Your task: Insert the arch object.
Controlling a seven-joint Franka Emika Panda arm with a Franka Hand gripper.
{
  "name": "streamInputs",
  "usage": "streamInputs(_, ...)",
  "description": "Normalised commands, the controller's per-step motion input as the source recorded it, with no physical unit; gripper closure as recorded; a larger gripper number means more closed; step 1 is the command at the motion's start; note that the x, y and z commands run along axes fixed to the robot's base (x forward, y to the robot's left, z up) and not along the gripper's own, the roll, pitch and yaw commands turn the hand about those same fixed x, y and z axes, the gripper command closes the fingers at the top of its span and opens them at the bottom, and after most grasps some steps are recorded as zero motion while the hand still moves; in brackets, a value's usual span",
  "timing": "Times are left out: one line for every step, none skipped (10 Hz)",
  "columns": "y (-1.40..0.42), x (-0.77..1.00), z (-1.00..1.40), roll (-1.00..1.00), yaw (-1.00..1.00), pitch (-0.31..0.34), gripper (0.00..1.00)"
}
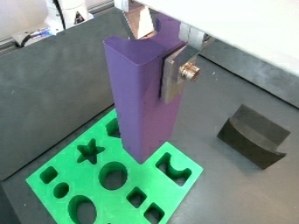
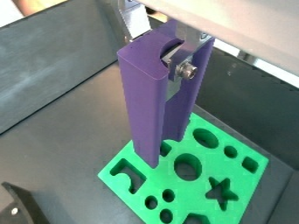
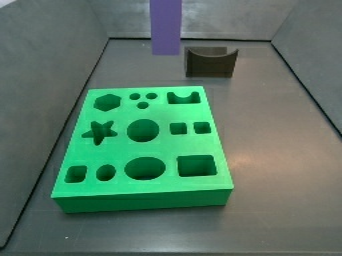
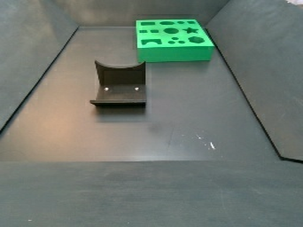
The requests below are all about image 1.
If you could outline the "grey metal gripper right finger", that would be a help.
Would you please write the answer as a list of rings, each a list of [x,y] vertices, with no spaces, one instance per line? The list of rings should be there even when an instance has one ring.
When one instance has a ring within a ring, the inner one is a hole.
[[[165,58],[163,63],[163,83],[160,97],[169,103],[183,91],[185,81],[196,81],[200,69],[195,66],[200,51],[215,38],[188,24],[180,24],[179,39],[184,42]]]

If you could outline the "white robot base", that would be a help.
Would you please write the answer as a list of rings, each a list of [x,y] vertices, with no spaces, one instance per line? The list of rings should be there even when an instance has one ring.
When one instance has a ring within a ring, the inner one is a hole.
[[[93,16],[85,0],[45,0],[48,15],[44,23],[53,33],[89,21]]]

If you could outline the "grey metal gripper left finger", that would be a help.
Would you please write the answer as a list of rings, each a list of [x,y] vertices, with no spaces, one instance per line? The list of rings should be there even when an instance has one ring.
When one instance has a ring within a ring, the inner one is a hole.
[[[155,35],[155,26],[147,6],[140,6],[124,13],[132,39],[147,39]]]

